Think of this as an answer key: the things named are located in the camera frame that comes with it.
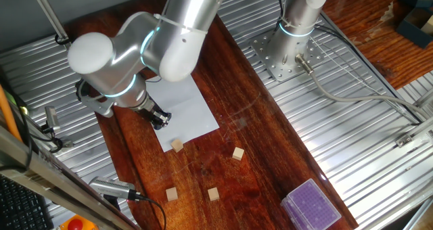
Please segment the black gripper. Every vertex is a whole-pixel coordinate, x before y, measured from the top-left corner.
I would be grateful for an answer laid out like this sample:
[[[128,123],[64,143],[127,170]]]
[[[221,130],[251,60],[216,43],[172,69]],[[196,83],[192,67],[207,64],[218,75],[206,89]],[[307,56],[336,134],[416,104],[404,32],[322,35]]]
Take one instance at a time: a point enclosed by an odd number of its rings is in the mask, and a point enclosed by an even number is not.
[[[144,107],[144,110],[151,116],[150,123],[153,128],[156,127],[155,120],[170,120],[171,113],[163,111],[158,105],[152,104]]]

